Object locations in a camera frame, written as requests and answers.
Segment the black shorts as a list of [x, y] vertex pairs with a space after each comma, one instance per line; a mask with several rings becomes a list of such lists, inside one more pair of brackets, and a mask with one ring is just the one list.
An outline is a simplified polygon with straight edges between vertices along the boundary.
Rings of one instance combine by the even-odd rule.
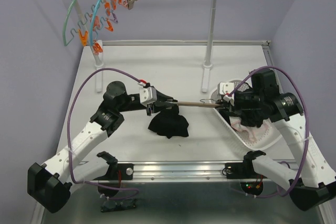
[[261, 110], [236, 110], [231, 112], [226, 112], [224, 116], [225, 121], [231, 124], [231, 120], [234, 118], [240, 119], [240, 124], [248, 127], [261, 127], [264, 120], [269, 119], [269, 117], [264, 114]]
[[164, 109], [159, 112], [150, 122], [148, 129], [159, 136], [168, 139], [172, 137], [189, 137], [189, 123], [187, 119], [180, 115], [178, 106]]

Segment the pink plastic bag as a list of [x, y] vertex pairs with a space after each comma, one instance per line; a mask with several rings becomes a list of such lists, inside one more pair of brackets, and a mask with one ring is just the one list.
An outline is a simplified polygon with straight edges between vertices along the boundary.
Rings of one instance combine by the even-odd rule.
[[251, 127], [242, 125], [241, 118], [229, 117], [229, 122], [231, 127], [237, 132], [246, 132], [248, 134], [248, 139], [252, 142], [260, 140], [267, 131], [271, 128], [270, 119], [263, 120], [260, 127]]

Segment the blue clip hanger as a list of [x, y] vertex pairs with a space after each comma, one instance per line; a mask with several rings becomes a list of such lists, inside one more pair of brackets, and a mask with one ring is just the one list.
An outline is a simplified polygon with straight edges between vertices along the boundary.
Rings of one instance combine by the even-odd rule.
[[102, 47], [98, 45], [98, 31], [105, 28], [113, 32], [113, 23], [118, 19], [115, 14], [117, 6], [130, 7], [131, 0], [97, 0], [90, 17], [90, 28], [88, 33], [88, 44], [92, 48], [92, 53], [97, 55], [102, 52]]

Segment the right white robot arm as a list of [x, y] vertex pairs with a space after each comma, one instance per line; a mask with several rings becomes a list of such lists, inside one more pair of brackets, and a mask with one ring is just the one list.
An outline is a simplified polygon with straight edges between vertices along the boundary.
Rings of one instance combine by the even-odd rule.
[[249, 151], [241, 162], [228, 163], [222, 170], [228, 179], [267, 178], [278, 187], [277, 195], [289, 196], [302, 211], [335, 198], [335, 171], [319, 150], [309, 129], [309, 116], [299, 91], [280, 92], [275, 66], [263, 66], [249, 73], [251, 85], [221, 82], [215, 110], [233, 130], [246, 127], [275, 128], [285, 140], [297, 170], [271, 159], [261, 150]]

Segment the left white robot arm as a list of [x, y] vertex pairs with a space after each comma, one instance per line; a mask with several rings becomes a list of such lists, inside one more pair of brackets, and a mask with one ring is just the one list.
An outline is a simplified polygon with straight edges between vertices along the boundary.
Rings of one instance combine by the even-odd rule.
[[139, 93], [127, 94], [121, 81], [108, 84], [103, 101], [89, 122], [55, 156], [43, 164], [33, 163], [27, 172], [27, 192], [49, 212], [58, 212], [69, 200], [76, 180], [74, 168], [123, 123], [123, 112], [146, 110], [158, 113], [173, 105], [175, 99], [155, 87], [140, 83]]

